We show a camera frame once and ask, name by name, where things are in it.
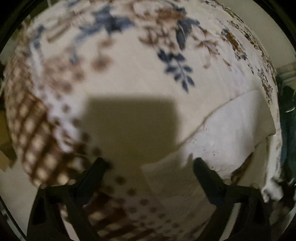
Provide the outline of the floral bed sheet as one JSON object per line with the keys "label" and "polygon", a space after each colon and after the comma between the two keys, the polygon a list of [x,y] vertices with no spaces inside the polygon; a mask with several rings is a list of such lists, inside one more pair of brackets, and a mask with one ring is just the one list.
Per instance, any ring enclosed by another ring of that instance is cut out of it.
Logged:
{"label": "floral bed sheet", "polygon": [[84,206],[102,240],[194,240],[215,208],[170,218],[141,170],[177,151],[210,114],[275,69],[251,28],[218,1],[59,1],[20,33],[5,69],[6,119],[34,186],[110,163]]}

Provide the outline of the dark green blanket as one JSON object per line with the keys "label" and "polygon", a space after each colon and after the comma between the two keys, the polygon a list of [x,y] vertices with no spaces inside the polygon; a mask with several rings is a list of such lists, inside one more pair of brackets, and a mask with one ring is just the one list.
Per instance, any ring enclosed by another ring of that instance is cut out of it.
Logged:
{"label": "dark green blanket", "polygon": [[280,77],[278,86],[278,105],[282,135],[281,166],[283,178],[295,182],[295,90],[286,85]]}

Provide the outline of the white knit sweater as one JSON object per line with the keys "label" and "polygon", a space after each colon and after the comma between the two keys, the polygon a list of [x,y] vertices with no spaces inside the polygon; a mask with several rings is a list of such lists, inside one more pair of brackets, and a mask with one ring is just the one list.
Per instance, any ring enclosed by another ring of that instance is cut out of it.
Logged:
{"label": "white knit sweater", "polygon": [[278,174],[281,146],[278,100],[268,102],[252,90],[210,114],[177,151],[141,170],[170,218],[182,221],[210,206],[194,175],[194,159],[203,159],[228,184],[240,177],[243,186],[278,195],[271,178]]}

